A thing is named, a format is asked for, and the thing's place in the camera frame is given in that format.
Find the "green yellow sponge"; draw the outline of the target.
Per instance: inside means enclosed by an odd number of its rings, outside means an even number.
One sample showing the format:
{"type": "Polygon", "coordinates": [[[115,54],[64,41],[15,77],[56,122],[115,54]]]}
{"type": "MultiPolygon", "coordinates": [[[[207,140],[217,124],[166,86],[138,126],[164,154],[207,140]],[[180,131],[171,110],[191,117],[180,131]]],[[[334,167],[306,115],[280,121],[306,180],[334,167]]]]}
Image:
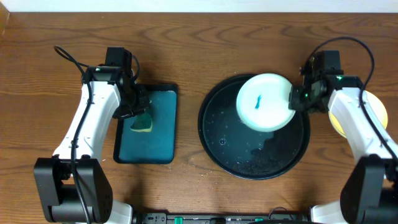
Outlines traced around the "green yellow sponge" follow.
{"type": "Polygon", "coordinates": [[[153,120],[148,112],[137,115],[130,129],[138,133],[149,133],[152,131],[153,120]]]}

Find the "light green plate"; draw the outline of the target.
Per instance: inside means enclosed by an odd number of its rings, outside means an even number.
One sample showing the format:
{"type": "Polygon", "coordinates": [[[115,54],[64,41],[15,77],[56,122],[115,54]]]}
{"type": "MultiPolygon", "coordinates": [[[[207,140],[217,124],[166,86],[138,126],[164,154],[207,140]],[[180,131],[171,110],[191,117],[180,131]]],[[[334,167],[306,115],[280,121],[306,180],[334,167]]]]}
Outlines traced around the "light green plate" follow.
{"type": "Polygon", "coordinates": [[[292,84],[282,75],[263,73],[246,81],[236,97],[236,111],[240,120],[259,132],[283,128],[294,117],[289,108],[292,84]]]}

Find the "yellow plate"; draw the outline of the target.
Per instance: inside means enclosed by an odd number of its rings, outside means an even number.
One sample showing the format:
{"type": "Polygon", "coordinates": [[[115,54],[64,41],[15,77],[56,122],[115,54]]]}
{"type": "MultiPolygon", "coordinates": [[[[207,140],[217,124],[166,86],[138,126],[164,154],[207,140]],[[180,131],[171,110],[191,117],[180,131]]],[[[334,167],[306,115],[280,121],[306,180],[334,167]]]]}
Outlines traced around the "yellow plate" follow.
{"type": "MultiPolygon", "coordinates": [[[[385,106],[383,105],[382,101],[378,97],[373,95],[371,92],[368,92],[367,90],[365,92],[367,94],[370,106],[372,107],[374,113],[376,114],[378,120],[380,121],[384,129],[386,129],[388,124],[388,115],[385,106]]],[[[346,138],[343,128],[341,127],[336,117],[331,113],[331,111],[328,112],[328,117],[331,125],[336,130],[336,132],[341,136],[343,136],[344,138],[346,138]]]]}

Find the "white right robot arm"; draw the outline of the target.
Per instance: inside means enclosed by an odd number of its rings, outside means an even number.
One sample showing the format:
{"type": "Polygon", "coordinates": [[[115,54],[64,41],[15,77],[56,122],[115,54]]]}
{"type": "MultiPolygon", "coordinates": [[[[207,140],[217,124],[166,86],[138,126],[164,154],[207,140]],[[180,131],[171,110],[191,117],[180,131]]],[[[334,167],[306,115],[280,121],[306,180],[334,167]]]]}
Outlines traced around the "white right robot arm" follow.
{"type": "Polygon", "coordinates": [[[356,165],[339,200],[310,210],[314,223],[397,223],[397,144],[373,111],[358,77],[322,75],[293,86],[289,108],[329,111],[356,165]]]}

